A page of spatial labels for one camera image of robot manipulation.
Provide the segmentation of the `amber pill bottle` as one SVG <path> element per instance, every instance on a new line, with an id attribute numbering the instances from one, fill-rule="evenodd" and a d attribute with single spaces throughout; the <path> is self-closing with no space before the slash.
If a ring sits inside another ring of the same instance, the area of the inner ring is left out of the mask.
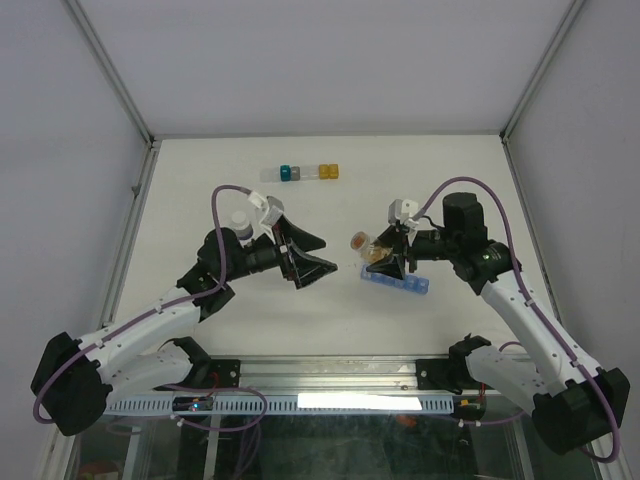
<path id="1" fill-rule="evenodd" d="M 366 232 L 356 232 L 350 241 L 350 247 L 365 264 L 374 264 L 392 254 L 392 249 Z"/>

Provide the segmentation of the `blue weekly pill organizer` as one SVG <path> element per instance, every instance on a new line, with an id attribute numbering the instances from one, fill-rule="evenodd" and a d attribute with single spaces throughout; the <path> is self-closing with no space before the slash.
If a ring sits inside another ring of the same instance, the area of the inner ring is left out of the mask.
<path id="1" fill-rule="evenodd" d="M 395 279 L 380 273 L 368 272 L 367 265 L 362 266 L 360 278 L 366 282 L 421 296 L 427 295 L 430 288 L 430 281 L 427 278 L 407 274 L 404 279 Z"/>

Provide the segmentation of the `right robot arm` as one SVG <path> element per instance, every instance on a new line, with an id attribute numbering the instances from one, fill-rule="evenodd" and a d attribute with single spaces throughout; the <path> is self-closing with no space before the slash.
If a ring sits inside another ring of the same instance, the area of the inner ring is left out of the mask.
<path id="1" fill-rule="evenodd" d="M 441 366 L 427 371 L 427 379 L 455 394 L 474 383 L 494 388 L 531 418 L 556 454 L 604 435 L 611 435 L 617 452 L 630 391 L 627 377 L 618 368 L 604 369 L 538 303 L 509 244 L 490 239 L 475 194 L 449 194 L 442 207 L 442 225 L 422 230 L 424 214 L 416 202 L 392 202 L 389 225 L 377 239 L 389 252 L 368 272 L 402 280 L 420 261 L 449 262 L 502 318 L 533 364 L 525 367 L 484 337 L 467 335 L 449 348 Z"/>

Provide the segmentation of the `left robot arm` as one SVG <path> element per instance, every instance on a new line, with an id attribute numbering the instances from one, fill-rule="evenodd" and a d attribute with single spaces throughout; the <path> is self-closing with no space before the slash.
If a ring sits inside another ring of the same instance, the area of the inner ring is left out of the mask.
<path id="1" fill-rule="evenodd" d="M 229 228 L 212 230 L 195 264 L 146 311 L 79 338 L 62 332 L 48 341 L 30 385 L 34 419 L 74 436 L 123 399 L 157 387 L 203 387 L 211 360 L 190 334 L 233 299 L 231 282 L 277 269 L 305 288 L 338 269 L 315 256 L 325 246 L 285 216 L 247 244 Z"/>

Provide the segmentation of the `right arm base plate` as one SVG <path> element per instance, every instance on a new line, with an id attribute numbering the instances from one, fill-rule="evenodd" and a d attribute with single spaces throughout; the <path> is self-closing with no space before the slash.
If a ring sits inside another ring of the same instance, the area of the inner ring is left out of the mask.
<path id="1" fill-rule="evenodd" d="M 479 390 L 481 383 L 471 376 L 466 358 L 421 358 L 415 361 L 419 390 L 444 390 L 461 395 L 466 390 Z"/>

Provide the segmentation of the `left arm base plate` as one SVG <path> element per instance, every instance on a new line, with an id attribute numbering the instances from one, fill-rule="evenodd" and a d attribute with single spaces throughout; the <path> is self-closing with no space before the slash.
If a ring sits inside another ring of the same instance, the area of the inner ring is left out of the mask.
<path id="1" fill-rule="evenodd" d="M 217 388 L 238 387 L 241 377 L 241 361 L 235 358 L 210 357 L 195 367 L 186 379 L 177 385 L 189 391 L 211 391 Z"/>

